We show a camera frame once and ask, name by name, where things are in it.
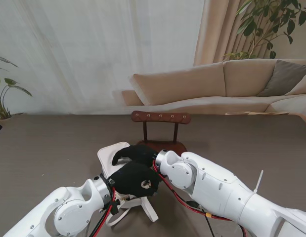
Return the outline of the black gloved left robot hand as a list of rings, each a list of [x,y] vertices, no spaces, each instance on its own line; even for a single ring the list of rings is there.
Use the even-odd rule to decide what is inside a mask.
[[[138,198],[153,196],[161,182],[154,170],[135,161],[125,164],[109,176],[108,180],[113,180],[113,186],[118,193]]]

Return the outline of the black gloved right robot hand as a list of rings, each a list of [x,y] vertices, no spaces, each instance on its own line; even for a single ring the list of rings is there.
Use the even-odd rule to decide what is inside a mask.
[[[112,159],[112,165],[117,165],[121,158],[129,158],[140,164],[151,168],[158,153],[146,145],[130,145],[117,151]]]

